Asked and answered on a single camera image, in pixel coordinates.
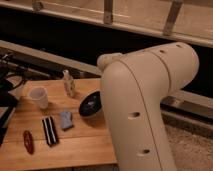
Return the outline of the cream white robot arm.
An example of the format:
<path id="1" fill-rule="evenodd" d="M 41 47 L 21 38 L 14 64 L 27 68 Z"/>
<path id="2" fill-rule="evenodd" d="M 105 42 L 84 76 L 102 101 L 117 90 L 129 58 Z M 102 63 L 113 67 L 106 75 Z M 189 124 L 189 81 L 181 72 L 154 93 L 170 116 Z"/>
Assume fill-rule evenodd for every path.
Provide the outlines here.
<path id="1" fill-rule="evenodd" d="M 195 77 L 199 59 L 186 43 L 104 54 L 101 103 L 120 171 L 177 171 L 160 111 Z"/>

